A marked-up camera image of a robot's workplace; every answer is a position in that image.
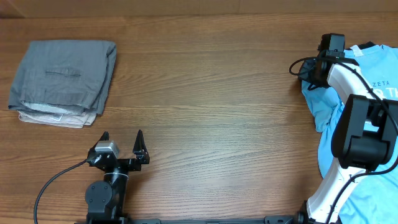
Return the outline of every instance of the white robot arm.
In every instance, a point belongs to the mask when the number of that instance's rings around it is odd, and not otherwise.
[[[299,80],[311,84],[308,90],[332,87],[345,104],[331,141],[334,158],[329,171],[318,190],[292,219],[294,224],[336,223],[340,209],[366,176],[356,178],[347,186],[351,177],[375,171],[378,165],[390,160],[394,150],[397,133],[392,116],[388,116],[385,109],[388,108],[390,114],[398,114],[398,102],[368,92],[371,85],[362,76],[357,61],[345,58],[344,46],[344,35],[325,34],[317,57],[302,58],[289,69]],[[300,73],[293,73],[292,67],[301,61],[305,62]],[[378,127],[377,132],[364,130],[365,123]]]
[[[359,66],[350,63],[347,63],[346,65],[355,69],[360,75],[362,75]],[[347,99],[351,94],[373,99],[359,78],[341,65],[332,65],[326,80],[328,84],[336,90],[344,104],[347,102]],[[318,190],[307,201],[308,217],[317,222],[326,223],[326,218],[330,212],[330,206],[340,189],[345,185],[345,183],[347,183],[351,176],[361,174],[365,171],[366,169],[358,167],[348,167],[347,169],[343,169],[340,166],[338,158],[333,158],[329,171]],[[337,221],[340,209],[347,201],[355,187],[358,186],[364,178],[365,177],[357,178],[355,182],[351,183],[344,191],[333,211],[330,222],[335,223]]]

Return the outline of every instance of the light blue t-shirt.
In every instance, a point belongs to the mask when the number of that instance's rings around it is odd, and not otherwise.
[[[354,58],[363,76],[375,92],[385,98],[398,100],[398,49],[375,45],[362,50],[363,56],[355,57],[352,50],[345,50],[347,58]],[[318,148],[318,165],[322,177],[331,165],[331,137],[343,112],[344,105],[333,88],[317,88],[308,91],[309,83],[302,82],[302,93],[315,117],[316,130],[322,133]],[[365,129],[375,131],[371,125]],[[398,142],[391,160],[380,165],[377,171],[389,168],[398,156]],[[353,191],[340,210],[343,224],[397,223],[398,220],[398,169],[388,174],[366,177]]]

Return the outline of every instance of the folded white cloth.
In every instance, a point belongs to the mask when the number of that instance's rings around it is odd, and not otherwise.
[[[67,128],[82,128],[84,125],[92,125],[97,115],[95,111],[85,111],[81,115],[18,112],[19,119],[24,122],[49,124]]]

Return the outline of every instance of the gray pants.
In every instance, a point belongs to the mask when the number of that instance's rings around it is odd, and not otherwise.
[[[26,112],[102,114],[115,60],[114,42],[33,41],[12,83],[8,107]]]

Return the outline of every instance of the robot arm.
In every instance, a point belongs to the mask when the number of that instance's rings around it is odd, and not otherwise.
[[[362,76],[358,64],[352,59],[344,58],[343,49],[343,35],[325,34],[322,36],[320,55],[325,53],[325,57],[338,58]],[[334,88],[345,104],[332,137],[331,149],[335,158],[320,187],[305,202],[302,212],[299,212],[298,216],[302,217],[302,222],[297,222],[326,223],[331,205],[340,189],[351,176],[374,171],[379,164],[387,163],[392,156],[397,135],[392,121],[387,117],[382,106],[369,94],[357,74],[342,65],[321,60],[305,62],[302,70],[305,69],[307,73],[299,74],[299,79],[310,82],[312,85]],[[383,100],[383,102],[390,112],[393,114],[398,112],[395,101]],[[378,131],[365,131],[365,123],[378,127]],[[336,223],[340,209],[365,177],[357,178],[355,182],[349,184],[334,208],[330,223]]]

